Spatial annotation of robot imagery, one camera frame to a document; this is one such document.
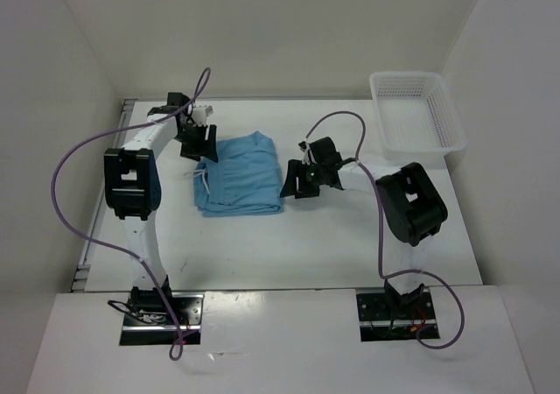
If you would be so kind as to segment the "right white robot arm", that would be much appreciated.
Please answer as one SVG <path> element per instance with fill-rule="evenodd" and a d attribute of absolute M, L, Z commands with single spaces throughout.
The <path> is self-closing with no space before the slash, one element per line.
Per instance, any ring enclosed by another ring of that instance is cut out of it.
<path fill-rule="evenodd" d="M 448 218 L 447 207 L 427 172 L 417 162 L 390 168 L 343 158 L 330 137 L 302 141 L 299 147 L 304 156 L 288 162 L 280 196 L 318 197 L 322 186 L 375 196 L 384 218 L 378 236 L 404 244 L 389 257 L 396 270 L 383 278 L 383 305 L 394 318 L 406 316 L 421 298 L 424 282 L 420 274 L 432 238 Z"/>

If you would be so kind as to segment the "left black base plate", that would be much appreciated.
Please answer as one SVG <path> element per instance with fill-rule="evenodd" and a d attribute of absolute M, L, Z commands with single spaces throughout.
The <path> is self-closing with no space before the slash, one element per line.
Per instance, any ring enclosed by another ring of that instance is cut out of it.
<path fill-rule="evenodd" d="M 120 346 L 169 347 L 177 339 L 176 325 L 161 299 L 155 295 L 151 300 L 151 305 L 135 305 L 130 299 L 120 306 L 125 311 Z M 183 345 L 199 345 L 204 295 L 196 292 L 173 292 L 169 301 L 184 335 Z"/>

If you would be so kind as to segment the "light blue shorts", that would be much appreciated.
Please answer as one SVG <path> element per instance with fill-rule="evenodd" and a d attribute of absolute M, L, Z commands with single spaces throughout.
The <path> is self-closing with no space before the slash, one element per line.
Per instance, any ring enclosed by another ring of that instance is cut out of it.
<path fill-rule="evenodd" d="M 203 158 L 190 173 L 193 201 L 204 217 L 277 215 L 282 169 L 270 137 L 256 131 L 217 143 L 218 160 Z"/>

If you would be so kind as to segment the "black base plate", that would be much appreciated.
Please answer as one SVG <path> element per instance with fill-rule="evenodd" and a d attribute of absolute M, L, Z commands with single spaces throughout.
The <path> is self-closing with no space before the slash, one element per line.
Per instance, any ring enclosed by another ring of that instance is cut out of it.
<path fill-rule="evenodd" d="M 120 306 L 125 311 L 120 346 L 169 347 L 177 339 L 176 325 L 161 299 L 155 295 L 151 300 L 151 305 L 135 305 L 130 299 Z M 173 292 L 169 301 L 184 335 L 183 345 L 199 345 L 204 295 L 196 292 Z"/>
<path fill-rule="evenodd" d="M 392 309 L 384 291 L 356 293 L 357 315 L 362 342 L 415 340 L 420 331 L 421 340 L 439 340 L 437 318 L 428 290 L 424 290 L 412 306 Z"/>

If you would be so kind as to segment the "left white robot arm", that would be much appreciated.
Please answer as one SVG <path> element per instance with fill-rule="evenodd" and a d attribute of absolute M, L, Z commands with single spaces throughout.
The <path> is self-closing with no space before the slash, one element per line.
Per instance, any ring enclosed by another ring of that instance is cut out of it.
<path fill-rule="evenodd" d="M 156 212 L 162 200 L 157 159 L 173 140 L 182 158 L 218 159 L 217 127 L 208 122 L 214 110 L 182 93 L 170 93 L 166 104 L 152 108 L 147 124 L 122 147 L 103 156 L 105 200 L 121 223 L 133 253 L 133 287 L 127 309 L 157 324 L 175 311 L 168 274 L 159 255 Z"/>

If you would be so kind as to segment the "white plastic basket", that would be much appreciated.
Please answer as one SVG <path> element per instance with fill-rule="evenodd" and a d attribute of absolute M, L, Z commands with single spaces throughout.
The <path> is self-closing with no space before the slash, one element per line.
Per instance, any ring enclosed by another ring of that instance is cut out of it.
<path fill-rule="evenodd" d="M 440 74 L 377 72 L 369 76 L 369 87 L 387 158 L 444 158 L 466 148 L 458 111 Z"/>

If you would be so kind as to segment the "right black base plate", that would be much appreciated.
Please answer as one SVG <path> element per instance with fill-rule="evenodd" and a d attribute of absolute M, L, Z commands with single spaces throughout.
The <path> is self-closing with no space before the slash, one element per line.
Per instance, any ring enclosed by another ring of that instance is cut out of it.
<path fill-rule="evenodd" d="M 437 318 L 428 290 L 424 290 L 412 306 L 392 309 L 384 291 L 356 293 L 357 315 L 362 342 L 415 340 L 420 331 L 421 340 L 439 340 Z"/>

